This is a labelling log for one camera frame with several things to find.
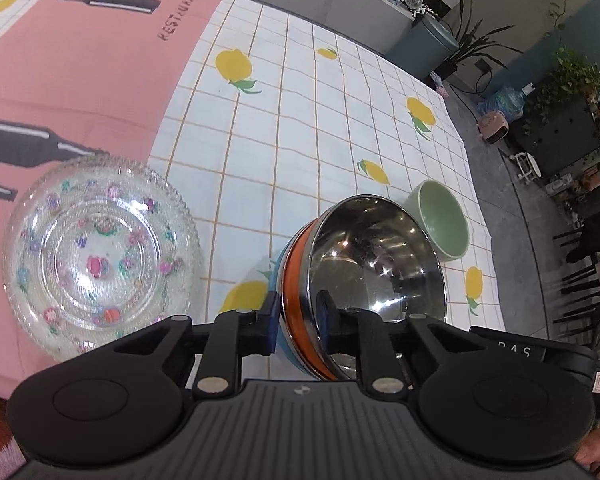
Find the grey trash bin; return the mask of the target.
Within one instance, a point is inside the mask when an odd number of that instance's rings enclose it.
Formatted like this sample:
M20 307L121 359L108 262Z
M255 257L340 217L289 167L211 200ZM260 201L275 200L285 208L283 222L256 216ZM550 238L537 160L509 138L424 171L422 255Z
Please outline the grey trash bin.
M424 80L459 47L445 24L425 13L416 18L412 27L389 49L386 59L411 76Z

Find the water bottle jug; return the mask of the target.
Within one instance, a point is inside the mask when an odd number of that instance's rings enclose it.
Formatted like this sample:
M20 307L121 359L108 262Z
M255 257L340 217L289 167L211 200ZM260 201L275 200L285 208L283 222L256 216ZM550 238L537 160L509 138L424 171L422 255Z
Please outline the water bottle jug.
M514 122L524 116L524 103L526 97L535 90L534 84L530 82L521 89L513 87L503 87L493 93L484 101L480 102L477 110L480 115L491 112L500 112L506 119L506 122Z

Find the potted plant by bin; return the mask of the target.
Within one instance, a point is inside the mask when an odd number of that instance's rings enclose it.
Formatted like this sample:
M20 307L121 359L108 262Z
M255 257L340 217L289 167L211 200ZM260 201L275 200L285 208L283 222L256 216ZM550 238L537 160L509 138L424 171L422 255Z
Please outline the potted plant by bin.
M460 64L470 58L484 58L497 66L505 68L506 64L491 53L493 49L504 49L518 54L522 53L520 49L503 44L496 39L503 32L512 30L514 25L495 27L488 32L480 32L483 19L480 18L480 20L475 21L472 17L473 10L474 0L460 0L457 26L452 29L452 36L457 43L457 49L448 55L434 70L442 80L453 75L460 67Z

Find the orange steel bowl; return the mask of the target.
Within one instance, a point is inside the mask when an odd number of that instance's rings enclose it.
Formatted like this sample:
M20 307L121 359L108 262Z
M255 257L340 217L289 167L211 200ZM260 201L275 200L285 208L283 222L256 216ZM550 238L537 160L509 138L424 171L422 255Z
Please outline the orange steel bowl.
M355 360L327 354L316 306L325 289L340 309L370 310L387 323L411 314L445 318L440 262L428 236L403 207L355 195L328 207L288 243L282 293L298 356L319 380L349 380Z

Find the checkered lemon tablecloth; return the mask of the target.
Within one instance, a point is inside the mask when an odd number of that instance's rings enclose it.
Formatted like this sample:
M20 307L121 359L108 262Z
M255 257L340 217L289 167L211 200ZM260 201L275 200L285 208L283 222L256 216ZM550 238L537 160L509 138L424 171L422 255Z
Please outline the checkered lemon tablecloth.
M53 167L49 136L134 158L192 213L204 254L201 319L254 298L295 232L345 197L402 202L427 179L467 216L444 268L448 319L504 325L491 237L449 105L321 26L251 0L0 0L0 136L34 139L0 162L0 397L50 360L4 294L15 204Z

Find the pink heater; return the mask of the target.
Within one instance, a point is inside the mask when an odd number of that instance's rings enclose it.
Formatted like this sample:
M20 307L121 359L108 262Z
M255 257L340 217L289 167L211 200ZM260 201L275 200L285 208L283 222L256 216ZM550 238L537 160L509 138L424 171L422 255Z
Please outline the pink heater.
M490 144L502 140L508 133L508 122L502 112L487 112L478 121L480 138Z

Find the white step stool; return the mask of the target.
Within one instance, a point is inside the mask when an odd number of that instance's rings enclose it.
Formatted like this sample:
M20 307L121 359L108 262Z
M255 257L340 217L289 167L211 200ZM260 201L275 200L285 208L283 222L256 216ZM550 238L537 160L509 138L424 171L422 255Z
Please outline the white step stool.
M520 152L509 156L509 159L518 167L518 180L529 184L542 177L542 172L535 158L527 153Z

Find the green ceramic bowl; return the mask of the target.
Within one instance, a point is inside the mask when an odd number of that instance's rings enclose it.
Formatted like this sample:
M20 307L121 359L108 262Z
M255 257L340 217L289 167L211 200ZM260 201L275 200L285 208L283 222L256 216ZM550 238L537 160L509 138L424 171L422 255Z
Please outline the green ceramic bowl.
M435 180L425 180L414 188L404 209L428 236L441 261L460 260L469 247L468 222L453 193Z

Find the clear glass plate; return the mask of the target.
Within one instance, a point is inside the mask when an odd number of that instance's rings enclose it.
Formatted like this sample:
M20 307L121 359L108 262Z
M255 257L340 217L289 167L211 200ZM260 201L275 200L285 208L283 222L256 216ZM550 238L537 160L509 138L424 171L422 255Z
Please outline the clear glass plate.
M136 160L84 156L24 194L3 244L21 328L65 361L172 315L198 318L202 251L181 194Z

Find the green leafy plant shelf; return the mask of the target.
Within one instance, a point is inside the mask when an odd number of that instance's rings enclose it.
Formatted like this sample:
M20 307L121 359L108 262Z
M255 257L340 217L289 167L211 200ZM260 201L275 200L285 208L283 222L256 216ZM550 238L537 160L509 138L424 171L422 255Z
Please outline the green leafy plant shelf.
M526 102L526 112L542 125L573 104L583 103L594 122L600 140L600 66L567 47L553 54L554 64L534 86Z

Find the blue steel bowl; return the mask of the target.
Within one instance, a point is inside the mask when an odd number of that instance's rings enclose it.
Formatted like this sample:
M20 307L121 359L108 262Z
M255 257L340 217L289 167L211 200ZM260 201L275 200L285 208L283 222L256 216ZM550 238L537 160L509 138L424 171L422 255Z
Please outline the blue steel bowl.
M276 335L276 347L272 356L272 376L279 379L289 380L317 380L317 377L306 366L306 363L298 356L294 343L292 342L285 318L285 303L282 293L282 273L287 260L289 246L286 246L272 261L271 274L268 277L268 290L276 292L279 296L278 308L278 330Z

